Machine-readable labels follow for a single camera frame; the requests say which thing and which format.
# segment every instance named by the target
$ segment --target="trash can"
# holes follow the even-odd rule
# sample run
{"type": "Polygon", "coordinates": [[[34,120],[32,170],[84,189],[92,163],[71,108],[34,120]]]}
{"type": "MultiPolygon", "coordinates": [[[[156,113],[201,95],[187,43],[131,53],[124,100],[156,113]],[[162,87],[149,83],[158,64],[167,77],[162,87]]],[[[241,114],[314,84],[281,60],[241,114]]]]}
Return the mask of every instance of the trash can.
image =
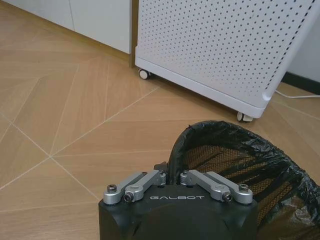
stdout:
{"type": "Polygon", "coordinates": [[[249,185],[258,202],[258,240],[320,240],[319,186],[261,136],[224,121],[191,125],[173,146],[168,184],[192,169],[249,185]]]}

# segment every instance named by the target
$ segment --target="black plastic housing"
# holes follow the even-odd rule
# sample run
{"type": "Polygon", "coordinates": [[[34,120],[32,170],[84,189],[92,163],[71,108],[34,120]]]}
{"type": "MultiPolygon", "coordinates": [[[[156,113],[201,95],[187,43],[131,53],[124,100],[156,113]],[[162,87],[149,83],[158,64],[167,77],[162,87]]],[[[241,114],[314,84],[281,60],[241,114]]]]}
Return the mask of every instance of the black plastic housing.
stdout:
{"type": "Polygon", "coordinates": [[[255,240],[257,216],[255,201],[219,202],[198,185],[153,185],[137,202],[100,201],[100,240],[255,240]]]}

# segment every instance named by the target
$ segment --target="mesh basket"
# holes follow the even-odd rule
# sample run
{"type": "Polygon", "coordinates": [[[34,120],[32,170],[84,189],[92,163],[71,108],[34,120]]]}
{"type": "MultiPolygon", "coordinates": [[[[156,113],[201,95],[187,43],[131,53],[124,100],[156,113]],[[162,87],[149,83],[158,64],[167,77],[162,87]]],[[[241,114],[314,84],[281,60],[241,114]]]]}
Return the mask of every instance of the mesh basket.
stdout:
{"type": "Polygon", "coordinates": [[[320,239],[320,188],[264,138],[224,121],[189,126],[171,152],[168,184],[191,169],[249,185],[258,202],[258,239],[320,239]]]}

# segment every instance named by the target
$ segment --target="power cord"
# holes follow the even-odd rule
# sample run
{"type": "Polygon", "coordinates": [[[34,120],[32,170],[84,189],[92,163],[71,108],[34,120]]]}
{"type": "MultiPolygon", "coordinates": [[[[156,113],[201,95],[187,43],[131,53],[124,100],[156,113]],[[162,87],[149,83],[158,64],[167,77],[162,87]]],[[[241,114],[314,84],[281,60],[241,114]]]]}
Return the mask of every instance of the power cord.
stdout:
{"type": "Polygon", "coordinates": [[[288,96],[283,94],[282,92],[276,90],[277,94],[280,94],[281,96],[288,98],[288,99],[308,99],[308,98],[320,98],[320,95],[308,95],[308,96],[288,96]]]}

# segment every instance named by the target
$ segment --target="screw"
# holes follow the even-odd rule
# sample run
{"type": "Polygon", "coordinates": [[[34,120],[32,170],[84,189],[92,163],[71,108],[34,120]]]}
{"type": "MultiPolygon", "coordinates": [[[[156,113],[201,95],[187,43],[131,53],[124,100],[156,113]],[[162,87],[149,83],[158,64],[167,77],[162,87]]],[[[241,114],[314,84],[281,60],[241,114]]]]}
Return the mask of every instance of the screw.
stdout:
{"type": "Polygon", "coordinates": [[[108,185],[108,187],[107,187],[107,192],[108,193],[114,193],[116,191],[117,191],[117,185],[115,185],[115,184],[108,185]]]}
{"type": "Polygon", "coordinates": [[[239,184],[239,191],[247,193],[249,192],[249,186],[247,184],[241,183],[239,184]]]}
{"type": "Polygon", "coordinates": [[[128,193],[126,193],[126,194],[123,196],[123,200],[124,200],[127,204],[131,203],[131,202],[133,201],[133,199],[134,199],[134,195],[133,195],[131,192],[128,192],[128,193]]]}
{"type": "Polygon", "coordinates": [[[224,202],[226,203],[230,203],[232,201],[232,195],[230,192],[225,192],[223,195],[222,195],[222,200],[224,200],[224,202]]]}

